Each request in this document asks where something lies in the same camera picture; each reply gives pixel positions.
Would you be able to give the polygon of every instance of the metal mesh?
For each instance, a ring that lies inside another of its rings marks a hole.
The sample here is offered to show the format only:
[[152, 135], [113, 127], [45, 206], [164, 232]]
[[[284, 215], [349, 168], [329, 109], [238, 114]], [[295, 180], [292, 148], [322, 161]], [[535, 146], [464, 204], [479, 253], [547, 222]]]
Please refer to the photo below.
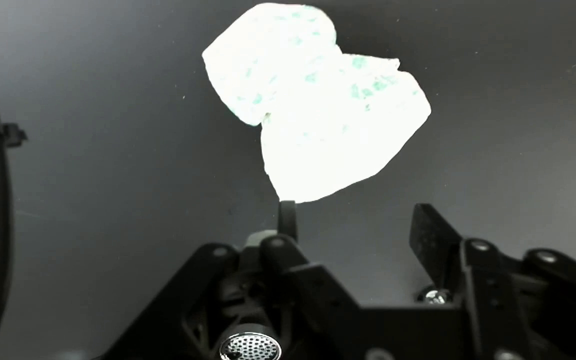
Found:
[[232, 333], [220, 351], [223, 360], [280, 360], [282, 346], [263, 331]]

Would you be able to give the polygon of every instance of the white irregular object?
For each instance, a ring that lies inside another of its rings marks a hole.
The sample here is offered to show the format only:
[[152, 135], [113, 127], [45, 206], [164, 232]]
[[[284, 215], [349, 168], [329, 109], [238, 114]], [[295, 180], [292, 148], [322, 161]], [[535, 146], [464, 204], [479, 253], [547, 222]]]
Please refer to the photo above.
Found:
[[342, 53], [314, 6], [258, 4], [202, 57], [220, 99], [263, 125], [280, 200], [314, 201], [378, 174], [430, 115], [397, 57]]

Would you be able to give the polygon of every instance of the gray background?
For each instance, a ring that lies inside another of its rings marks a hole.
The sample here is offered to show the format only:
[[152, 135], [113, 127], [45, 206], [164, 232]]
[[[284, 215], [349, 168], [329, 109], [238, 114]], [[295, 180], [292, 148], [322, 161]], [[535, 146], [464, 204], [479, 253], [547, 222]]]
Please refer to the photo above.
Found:
[[[258, 130], [201, 52], [240, 0], [0, 0], [16, 260], [0, 360], [103, 353], [204, 241], [275, 225]], [[416, 201], [512, 255], [576, 255], [576, 1], [324, 1], [342, 47], [399, 52], [434, 114], [377, 178], [300, 207], [302, 247], [363, 303], [411, 303]]]

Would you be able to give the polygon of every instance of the black mechanical arm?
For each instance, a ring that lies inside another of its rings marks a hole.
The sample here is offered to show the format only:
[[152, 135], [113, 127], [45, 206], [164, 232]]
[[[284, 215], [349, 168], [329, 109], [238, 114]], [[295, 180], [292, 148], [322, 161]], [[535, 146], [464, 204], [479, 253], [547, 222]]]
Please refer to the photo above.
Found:
[[363, 308], [299, 250], [295, 204], [280, 204], [279, 232], [202, 246], [103, 360], [576, 360], [576, 260], [509, 257], [428, 204], [411, 246], [432, 290]]

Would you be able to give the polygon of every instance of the circular metal part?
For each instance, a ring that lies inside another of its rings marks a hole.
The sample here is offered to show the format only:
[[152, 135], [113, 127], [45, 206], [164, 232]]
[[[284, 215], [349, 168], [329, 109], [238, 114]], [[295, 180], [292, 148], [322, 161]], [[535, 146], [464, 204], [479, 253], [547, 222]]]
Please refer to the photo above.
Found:
[[438, 290], [438, 288], [430, 288], [424, 295], [422, 295], [424, 303], [447, 303], [449, 301], [449, 291], [447, 290]]
[[369, 347], [366, 360], [395, 360], [395, 355], [385, 347]]
[[495, 360], [524, 360], [524, 355], [509, 349], [509, 347], [501, 347], [495, 351]]
[[273, 239], [271, 239], [271, 243], [273, 243], [275, 247], [282, 247], [284, 241], [286, 241], [284, 238], [273, 238]]
[[223, 257], [223, 255], [226, 255], [226, 253], [229, 253], [226, 247], [214, 247], [214, 250], [212, 250], [212, 255], [216, 255], [216, 257]]
[[536, 252], [536, 257], [547, 261], [547, 264], [555, 264], [556, 255], [553, 252]]
[[481, 250], [481, 252], [488, 252], [490, 250], [490, 243], [485, 241], [485, 239], [472, 239], [471, 246]]
[[280, 360], [282, 346], [265, 331], [237, 331], [220, 346], [220, 360]]

